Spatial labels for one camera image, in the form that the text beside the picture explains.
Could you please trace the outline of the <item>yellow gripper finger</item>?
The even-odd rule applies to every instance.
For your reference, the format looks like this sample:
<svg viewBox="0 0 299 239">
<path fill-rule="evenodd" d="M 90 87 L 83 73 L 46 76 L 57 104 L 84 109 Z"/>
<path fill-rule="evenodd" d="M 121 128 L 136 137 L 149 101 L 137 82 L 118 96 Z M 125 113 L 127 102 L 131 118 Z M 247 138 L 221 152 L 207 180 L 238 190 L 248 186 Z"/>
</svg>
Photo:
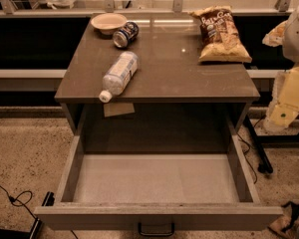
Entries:
<svg viewBox="0 0 299 239">
<path fill-rule="evenodd" d="M 262 39 L 262 43 L 269 47 L 278 47 L 282 44 L 286 21 L 281 22 Z"/>
<path fill-rule="evenodd" d="M 287 72 L 277 73 L 263 126 L 267 131 L 278 132 L 288 128 L 298 115 L 299 64 Z"/>
</svg>

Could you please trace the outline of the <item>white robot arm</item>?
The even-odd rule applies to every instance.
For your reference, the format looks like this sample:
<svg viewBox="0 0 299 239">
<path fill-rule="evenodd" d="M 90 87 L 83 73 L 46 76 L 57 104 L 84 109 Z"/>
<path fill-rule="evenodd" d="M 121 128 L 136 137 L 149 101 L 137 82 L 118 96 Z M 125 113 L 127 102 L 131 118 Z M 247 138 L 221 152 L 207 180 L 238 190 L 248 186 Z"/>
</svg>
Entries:
<svg viewBox="0 0 299 239">
<path fill-rule="evenodd" d="M 277 73 L 263 123 L 266 130 L 277 132 L 287 128 L 299 115 L 299 5 L 286 21 L 265 35 L 262 43 L 282 46 L 283 56 L 294 63 L 288 72 Z"/>
</svg>

